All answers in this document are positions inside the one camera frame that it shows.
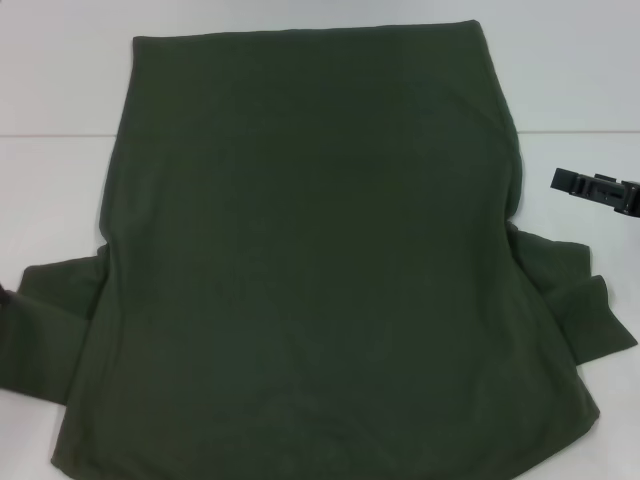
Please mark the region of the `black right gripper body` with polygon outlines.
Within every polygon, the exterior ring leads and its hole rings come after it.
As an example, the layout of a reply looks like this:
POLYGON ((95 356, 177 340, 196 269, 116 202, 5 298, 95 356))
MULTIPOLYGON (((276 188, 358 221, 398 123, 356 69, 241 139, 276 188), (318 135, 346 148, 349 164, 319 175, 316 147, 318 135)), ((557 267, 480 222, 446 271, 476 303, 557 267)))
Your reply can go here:
POLYGON ((626 216, 640 216, 640 185, 634 182, 622 181, 622 197, 614 211, 626 216))

